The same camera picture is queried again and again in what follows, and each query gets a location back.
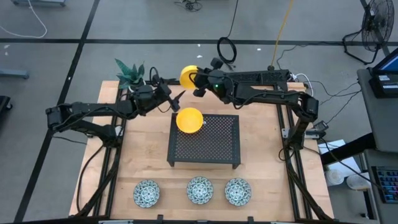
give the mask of potted plant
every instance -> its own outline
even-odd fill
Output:
[[[135,64],[132,66],[132,68],[129,68],[119,59],[115,59],[115,61],[122,71],[116,75],[120,79],[120,89],[129,89],[131,92],[133,92],[135,88],[145,85],[145,81],[143,79],[145,73],[144,63],[142,63],[137,70]]]

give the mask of keyboard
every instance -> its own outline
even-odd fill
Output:
[[[398,167],[372,167],[384,203],[398,203]]]

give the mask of yellow cable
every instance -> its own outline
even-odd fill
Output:
[[[278,37],[276,38],[276,43],[275,43],[274,56],[272,56],[271,66],[274,64],[276,52],[277,52],[277,49],[278,49],[279,38],[280,38],[280,35],[282,34],[282,30],[284,29],[284,26],[285,26],[287,17],[289,16],[290,10],[291,10],[292,7],[293,7],[293,1],[294,1],[294,0],[290,0],[289,8],[287,9],[286,15],[285,15],[285,17],[284,17],[284,22],[282,23],[282,25],[281,25],[281,27],[280,27],[280,29],[279,29]]]

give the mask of green plant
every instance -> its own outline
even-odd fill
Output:
[[[140,79],[144,76],[145,73],[144,63],[142,63],[142,65],[140,65],[137,70],[136,64],[134,64],[132,68],[129,68],[119,59],[115,59],[115,61],[122,71],[122,73],[118,73],[116,75],[120,79],[120,89],[127,89],[131,85],[139,84]]]

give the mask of white paper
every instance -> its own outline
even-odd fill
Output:
[[[333,142],[328,142],[328,146],[329,149],[331,150],[331,152],[333,152],[333,149],[340,147],[340,146],[344,146],[346,143],[344,142],[344,140],[337,140],[337,141],[333,141]],[[328,152],[328,149],[326,148],[325,143],[323,144],[319,144],[319,151],[321,154],[324,154],[326,152]],[[346,164],[347,166],[351,167],[353,170],[355,170],[356,172],[361,173],[361,170],[359,169],[357,163],[355,162],[353,157],[347,158],[347,159],[343,159],[341,161],[342,163]],[[343,177],[348,177],[351,175],[354,175],[355,173],[350,170],[349,168],[345,167],[344,165],[342,165],[339,162],[335,162],[333,164],[327,165],[327,167],[329,169],[336,169],[339,170],[340,172],[343,173]]]

